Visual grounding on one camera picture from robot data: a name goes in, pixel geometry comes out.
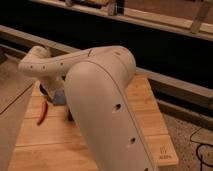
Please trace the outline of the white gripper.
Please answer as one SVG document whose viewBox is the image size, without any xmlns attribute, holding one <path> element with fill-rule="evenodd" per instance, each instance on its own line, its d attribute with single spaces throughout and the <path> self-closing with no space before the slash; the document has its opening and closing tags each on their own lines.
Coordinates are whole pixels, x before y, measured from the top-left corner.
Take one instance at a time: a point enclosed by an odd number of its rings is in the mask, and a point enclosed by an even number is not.
<svg viewBox="0 0 213 171">
<path fill-rule="evenodd" d="M 50 99 L 53 99 L 55 92 L 64 87 L 64 80 L 61 77 L 42 77 L 41 84 Z"/>
</svg>

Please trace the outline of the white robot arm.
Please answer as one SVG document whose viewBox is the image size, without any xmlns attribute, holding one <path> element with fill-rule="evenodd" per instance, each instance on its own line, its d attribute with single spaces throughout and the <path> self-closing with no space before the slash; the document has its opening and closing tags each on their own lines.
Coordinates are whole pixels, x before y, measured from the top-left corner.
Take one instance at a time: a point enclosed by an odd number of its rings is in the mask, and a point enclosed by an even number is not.
<svg viewBox="0 0 213 171">
<path fill-rule="evenodd" d="M 18 68 L 41 80 L 65 78 L 67 105 L 99 171 L 159 171 L 127 99 L 136 70 L 127 48 L 93 47 L 51 57 L 35 46 Z"/>
</svg>

